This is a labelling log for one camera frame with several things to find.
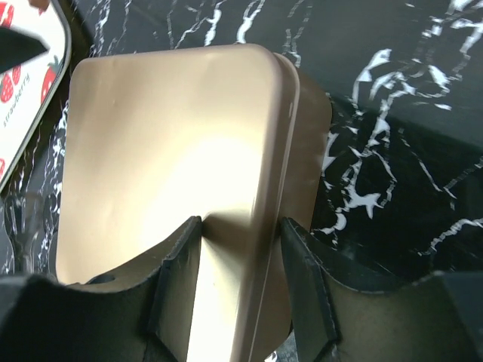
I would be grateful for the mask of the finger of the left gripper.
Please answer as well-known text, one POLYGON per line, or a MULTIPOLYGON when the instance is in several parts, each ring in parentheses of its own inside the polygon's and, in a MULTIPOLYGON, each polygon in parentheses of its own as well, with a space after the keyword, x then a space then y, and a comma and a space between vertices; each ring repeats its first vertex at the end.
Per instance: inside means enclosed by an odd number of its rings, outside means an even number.
POLYGON ((49 47, 36 35, 1 27, 0 73, 48 52, 49 47))

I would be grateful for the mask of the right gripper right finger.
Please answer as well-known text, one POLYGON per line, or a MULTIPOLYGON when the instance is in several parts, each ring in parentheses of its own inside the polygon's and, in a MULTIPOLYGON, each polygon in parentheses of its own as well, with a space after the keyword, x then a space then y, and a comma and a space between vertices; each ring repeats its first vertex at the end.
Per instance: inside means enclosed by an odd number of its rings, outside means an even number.
POLYGON ((482 275, 437 271, 405 283, 280 224, 296 361, 480 361, 482 275))

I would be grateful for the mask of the brown chocolate box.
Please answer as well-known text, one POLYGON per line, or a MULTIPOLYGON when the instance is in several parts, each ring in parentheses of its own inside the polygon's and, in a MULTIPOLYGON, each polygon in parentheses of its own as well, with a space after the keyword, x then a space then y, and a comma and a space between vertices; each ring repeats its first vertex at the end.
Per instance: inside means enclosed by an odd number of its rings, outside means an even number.
MULTIPOLYGON (((311 225, 321 177, 321 167, 331 125, 332 108, 326 93, 290 60, 276 54, 289 84, 295 86, 288 134, 288 164, 278 215, 288 216, 308 229, 311 225)), ((270 261, 260 306, 255 345, 270 351, 287 337, 291 324, 290 302, 281 255, 279 232, 272 242, 270 261)))

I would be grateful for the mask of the rose gold box lid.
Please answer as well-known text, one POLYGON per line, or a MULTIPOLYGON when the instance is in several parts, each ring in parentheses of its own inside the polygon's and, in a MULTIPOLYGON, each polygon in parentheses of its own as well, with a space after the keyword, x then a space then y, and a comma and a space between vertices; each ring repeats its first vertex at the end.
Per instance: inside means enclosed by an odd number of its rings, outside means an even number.
POLYGON ((84 283, 205 225, 187 358, 262 361, 300 76, 255 44, 88 58, 69 85, 56 273, 84 283))

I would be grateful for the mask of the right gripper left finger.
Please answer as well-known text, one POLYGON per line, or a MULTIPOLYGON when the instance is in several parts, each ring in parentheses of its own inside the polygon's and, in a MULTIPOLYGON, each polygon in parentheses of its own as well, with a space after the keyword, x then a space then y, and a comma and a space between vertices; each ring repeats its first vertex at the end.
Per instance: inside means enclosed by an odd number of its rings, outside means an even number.
POLYGON ((185 361, 202 220, 86 284, 1 279, 3 361, 185 361))

